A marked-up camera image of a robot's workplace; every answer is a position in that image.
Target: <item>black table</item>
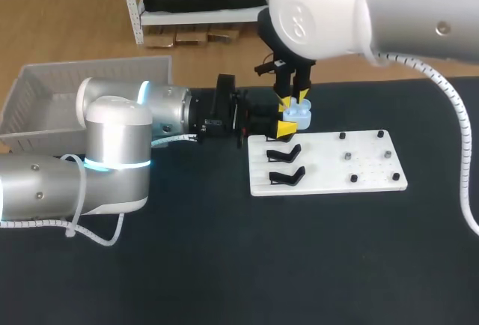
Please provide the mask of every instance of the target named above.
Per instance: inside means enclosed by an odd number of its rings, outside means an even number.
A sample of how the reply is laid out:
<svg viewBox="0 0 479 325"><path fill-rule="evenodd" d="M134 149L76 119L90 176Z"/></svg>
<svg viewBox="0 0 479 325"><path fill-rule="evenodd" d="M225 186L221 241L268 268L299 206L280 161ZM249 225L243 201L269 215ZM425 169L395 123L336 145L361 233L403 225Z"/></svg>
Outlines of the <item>black table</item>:
<svg viewBox="0 0 479 325"><path fill-rule="evenodd" d="M478 83L454 80L476 134ZM478 324L479 237L460 212L448 100L427 80L323 85L310 99L311 132L387 129L407 191L252 198L246 149L173 144L154 152L150 200L116 246L0 231L1 323ZM107 237L115 222L81 221Z"/></svg>

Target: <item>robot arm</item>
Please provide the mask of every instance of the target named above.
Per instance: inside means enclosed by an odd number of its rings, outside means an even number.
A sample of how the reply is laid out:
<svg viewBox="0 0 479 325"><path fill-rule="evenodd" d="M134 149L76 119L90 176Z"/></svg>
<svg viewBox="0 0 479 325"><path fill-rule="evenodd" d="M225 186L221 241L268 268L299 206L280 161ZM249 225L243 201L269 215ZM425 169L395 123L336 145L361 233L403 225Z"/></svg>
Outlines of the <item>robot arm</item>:
<svg viewBox="0 0 479 325"><path fill-rule="evenodd" d="M475 0L269 0L269 9L281 41L304 58L394 52L479 61Z"/></svg>

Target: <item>white cable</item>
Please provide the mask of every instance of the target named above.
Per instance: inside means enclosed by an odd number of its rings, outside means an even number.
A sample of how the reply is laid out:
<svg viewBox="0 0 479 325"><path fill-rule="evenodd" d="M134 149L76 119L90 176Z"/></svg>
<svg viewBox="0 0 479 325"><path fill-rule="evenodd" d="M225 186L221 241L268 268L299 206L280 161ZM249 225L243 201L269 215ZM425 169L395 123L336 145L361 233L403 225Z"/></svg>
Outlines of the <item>white cable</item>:
<svg viewBox="0 0 479 325"><path fill-rule="evenodd" d="M67 237L72 237L75 235L75 231L78 231L80 234L85 235L92 239L95 243L98 243L103 246L112 246L114 245L118 238L120 237L121 227L123 226L124 214L118 216L117 227L113 238L110 240L105 240L93 232L89 231L87 228L84 228L78 225L78 219L82 214L83 203L85 202L85 193L86 193L86 172L83 162L76 155L64 155L61 159L65 160L68 157L74 158L80 169L80 190L77 201L77 207L75 215L73 216L72 222L67 222L64 220L30 220L22 222L2 222L0 221L0 228L43 228L43 227L57 227L57 228L66 228L65 234Z"/></svg>
<svg viewBox="0 0 479 325"><path fill-rule="evenodd" d="M396 61L416 69L417 71L428 76L435 82L442 91L446 94L449 101L454 107L459 120L461 137L462 137L462 156L461 156L461 172L460 172L460 205L467 224L474 233L479 235L479 225L476 223L471 212L471 205L469 204L469 173L471 171L472 160L472 129L469 116L463 100L456 92L452 84L437 70L430 65L420 61L416 58L408 57L406 55L395 54L378 54L379 58L386 58L389 61Z"/></svg>
<svg viewBox="0 0 479 325"><path fill-rule="evenodd" d="M171 143L171 142L180 142L186 140L188 142L196 142L198 137L195 134L183 134L182 136L169 136L168 138L158 139L154 142L151 142L151 147L156 148L161 144Z"/></svg>
<svg viewBox="0 0 479 325"><path fill-rule="evenodd" d="M74 237L75 226L78 224L80 215L82 215L83 204L85 203L85 196L87 193L87 172L85 170L85 165L83 164L82 160L74 154L65 154L60 159L66 160L70 157L72 157L76 161L76 164L78 164L78 169L80 170L80 186L78 191L78 198L76 200L75 215L73 215L70 227L65 231L65 235L67 237Z"/></svg>

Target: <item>white shelf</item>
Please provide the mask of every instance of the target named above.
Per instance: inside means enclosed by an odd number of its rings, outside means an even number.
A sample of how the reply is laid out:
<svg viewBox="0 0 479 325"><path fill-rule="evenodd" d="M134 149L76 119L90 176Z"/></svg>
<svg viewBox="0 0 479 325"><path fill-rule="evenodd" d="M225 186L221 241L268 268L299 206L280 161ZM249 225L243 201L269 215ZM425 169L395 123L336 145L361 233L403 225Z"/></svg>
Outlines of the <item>white shelf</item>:
<svg viewBox="0 0 479 325"><path fill-rule="evenodd" d="M171 24L203 24L203 23L235 23L256 22L257 15L265 7L254 7L238 10L217 10L213 12L166 13L147 12L141 16L141 25L171 25Z"/></svg>
<svg viewBox="0 0 479 325"><path fill-rule="evenodd" d="M176 25L203 23L235 23L256 22L257 15L265 7L254 7L239 10L218 10L214 12L166 13L147 12L143 1L126 0L133 33L137 44L143 44L144 25Z"/></svg>

